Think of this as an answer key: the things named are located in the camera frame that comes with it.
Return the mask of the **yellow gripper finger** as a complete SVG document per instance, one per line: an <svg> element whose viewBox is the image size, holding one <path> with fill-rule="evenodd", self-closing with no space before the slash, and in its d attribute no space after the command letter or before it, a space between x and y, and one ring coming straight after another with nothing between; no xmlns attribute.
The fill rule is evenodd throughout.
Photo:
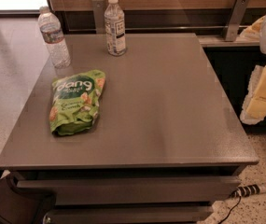
<svg viewBox="0 0 266 224"><path fill-rule="evenodd" d="M255 125L266 117L266 65L256 65L248 84L240 120L244 124Z"/></svg>
<svg viewBox="0 0 266 224"><path fill-rule="evenodd" d="M263 24L265 17L261 17L254 21L251 25L246 27L241 33L240 37L251 40L259 40L261 25Z"/></svg>

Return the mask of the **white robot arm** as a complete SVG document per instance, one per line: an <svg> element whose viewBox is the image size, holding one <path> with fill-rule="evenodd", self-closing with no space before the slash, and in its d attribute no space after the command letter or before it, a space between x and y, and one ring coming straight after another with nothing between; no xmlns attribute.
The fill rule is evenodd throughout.
<svg viewBox="0 0 266 224"><path fill-rule="evenodd" d="M259 42L260 51L266 54L266 15L241 32L241 37ZM266 65L256 65L251 73L240 120L255 125L266 117Z"/></svg>

